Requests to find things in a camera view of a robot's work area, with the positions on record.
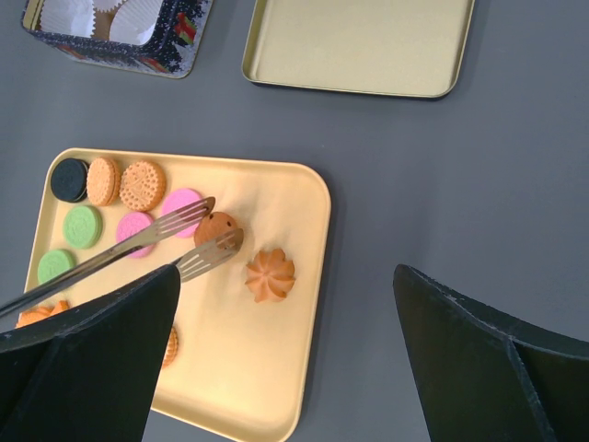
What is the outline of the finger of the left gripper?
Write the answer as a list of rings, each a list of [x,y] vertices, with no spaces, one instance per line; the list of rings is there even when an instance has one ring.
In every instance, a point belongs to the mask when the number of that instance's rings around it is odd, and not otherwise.
[[[195,225],[208,216],[215,206],[213,196],[206,197],[195,203],[186,205],[179,210],[156,219],[150,227],[102,251],[100,254],[82,262],[65,273],[56,276],[38,287],[29,290],[1,306],[1,317],[15,311],[22,311],[47,299],[48,297],[68,288],[89,277],[112,263],[128,256],[130,253],[146,246],[175,236],[187,227]]]
[[[180,281],[204,275],[239,253],[244,241],[244,230],[236,228],[217,236],[173,261],[179,270]]]

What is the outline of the brown chip cookie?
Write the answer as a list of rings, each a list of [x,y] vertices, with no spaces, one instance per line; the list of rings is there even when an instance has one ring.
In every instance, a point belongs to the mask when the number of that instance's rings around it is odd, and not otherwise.
[[[193,241],[196,249],[202,249],[205,244],[223,235],[236,232],[240,229],[238,222],[231,215],[224,212],[213,212],[206,216],[196,228],[193,234]],[[217,245],[220,250],[239,251],[243,237],[226,238]]]

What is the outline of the square cookie tin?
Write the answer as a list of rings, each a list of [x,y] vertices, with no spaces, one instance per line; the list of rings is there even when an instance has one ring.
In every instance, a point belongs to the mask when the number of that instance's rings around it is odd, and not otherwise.
[[[22,28],[79,63],[183,78],[211,1],[28,1]]]

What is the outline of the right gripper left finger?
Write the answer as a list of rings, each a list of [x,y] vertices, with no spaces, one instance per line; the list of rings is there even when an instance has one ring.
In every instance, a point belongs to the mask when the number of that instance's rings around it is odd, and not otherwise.
[[[142,439],[179,302],[167,264],[1,335],[4,441]]]

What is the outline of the gold tin lid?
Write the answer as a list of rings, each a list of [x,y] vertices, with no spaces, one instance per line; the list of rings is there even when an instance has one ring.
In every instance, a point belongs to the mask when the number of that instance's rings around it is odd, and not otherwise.
[[[242,72],[252,83],[437,99],[455,86],[468,0],[259,1]]]

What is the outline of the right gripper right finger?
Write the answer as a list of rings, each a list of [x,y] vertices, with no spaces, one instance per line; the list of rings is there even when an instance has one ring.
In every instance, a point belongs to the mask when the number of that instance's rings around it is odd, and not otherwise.
[[[408,265],[399,322],[433,441],[585,441],[588,344],[520,320]]]

